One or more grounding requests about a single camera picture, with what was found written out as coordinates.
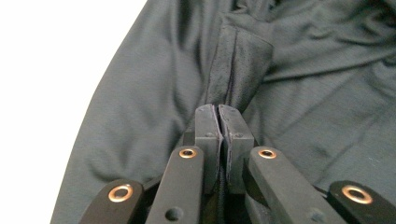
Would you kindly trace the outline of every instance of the grasped fabric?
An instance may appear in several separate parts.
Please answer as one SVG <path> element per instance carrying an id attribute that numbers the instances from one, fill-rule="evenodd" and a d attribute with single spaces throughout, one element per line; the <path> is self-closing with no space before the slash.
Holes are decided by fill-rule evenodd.
<path id="1" fill-rule="evenodd" d="M 243 112 L 314 185 L 396 204 L 396 1 L 148 0 L 101 80 L 51 223 L 160 175 L 204 104 Z"/>

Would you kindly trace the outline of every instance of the brass rivet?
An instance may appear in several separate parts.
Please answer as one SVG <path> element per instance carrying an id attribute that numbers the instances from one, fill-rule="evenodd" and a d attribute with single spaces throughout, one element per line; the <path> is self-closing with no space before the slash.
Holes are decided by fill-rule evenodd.
<path id="1" fill-rule="evenodd" d="M 191 159 L 197 155 L 197 152 L 192 148 L 185 148 L 178 152 L 178 155 L 184 159 Z"/>
<path id="2" fill-rule="evenodd" d="M 259 155 L 265 159 L 273 159 L 276 157 L 276 153 L 270 149 L 263 149 L 259 151 Z"/>
<path id="3" fill-rule="evenodd" d="M 116 195 L 116 192 L 120 189 L 126 189 L 126 194 L 124 196 Z M 113 203 L 122 203 L 122 202 L 128 200 L 129 198 L 131 198 L 133 193 L 134 193 L 134 190 L 132 189 L 132 187 L 129 184 L 119 185 L 119 186 L 115 187 L 114 189 L 112 189 L 108 193 L 108 199 Z"/>
<path id="4" fill-rule="evenodd" d="M 355 203 L 368 204 L 373 202 L 373 198 L 364 189 L 358 188 L 356 186 L 346 185 L 342 188 L 344 195 Z M 351 194 L 351 191 L 357 191 L 362 197 L 355 196 Z"/>

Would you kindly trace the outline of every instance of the black cloth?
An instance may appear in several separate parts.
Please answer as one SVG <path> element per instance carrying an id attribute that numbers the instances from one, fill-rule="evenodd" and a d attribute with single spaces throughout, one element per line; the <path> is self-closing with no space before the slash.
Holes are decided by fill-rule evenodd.
<path id="1" fill-rule="evenodd" d="M 196 107 L 238 108 L 315 186 L 396 204 L 396 1 L 148 0 L 81 125 L 51 223 L 160 175 Z"/>

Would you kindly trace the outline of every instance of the black garment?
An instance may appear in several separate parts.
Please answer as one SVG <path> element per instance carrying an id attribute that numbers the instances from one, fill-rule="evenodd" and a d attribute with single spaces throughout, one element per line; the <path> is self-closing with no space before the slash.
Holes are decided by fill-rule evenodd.
<path id="1" fill-rule="evenodd" d="M 108 182 L 160 175 L 200 105 L 243 112 L 314 185 L 396 204 L 396 1 L 148 0 L 74 145 L 52 223 Z"/>

